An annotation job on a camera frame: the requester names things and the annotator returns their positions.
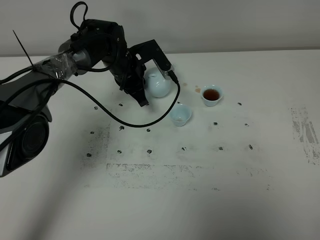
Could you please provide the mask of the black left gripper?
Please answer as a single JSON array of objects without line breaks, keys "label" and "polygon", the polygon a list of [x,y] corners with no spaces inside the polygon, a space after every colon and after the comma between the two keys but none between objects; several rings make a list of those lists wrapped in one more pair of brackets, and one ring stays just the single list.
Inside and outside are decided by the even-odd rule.
[{"label": "black left gripper", "polygon": [[140,107],[149,104],[145,94],[144,73],[146,67],[138,63],[127,48],[119,49],[111,63],[109,71],[121,91],[133,97]]}]

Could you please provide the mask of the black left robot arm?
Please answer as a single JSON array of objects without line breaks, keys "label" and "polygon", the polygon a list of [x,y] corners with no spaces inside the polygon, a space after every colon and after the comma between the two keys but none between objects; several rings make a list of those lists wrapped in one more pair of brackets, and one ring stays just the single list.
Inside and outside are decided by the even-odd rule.
[{"label": "black left robot arm", "polygon": [[115,22],[87,19],[56,55],[12,74],[0,82],[0,175],[8,175],[44,149],[52,121],[50,98],[72,76],[94,72],[95,65],[114,76],[121,91],[140,106],[145,95],[145,65],[136,47],[127,47],[124,29]]}]

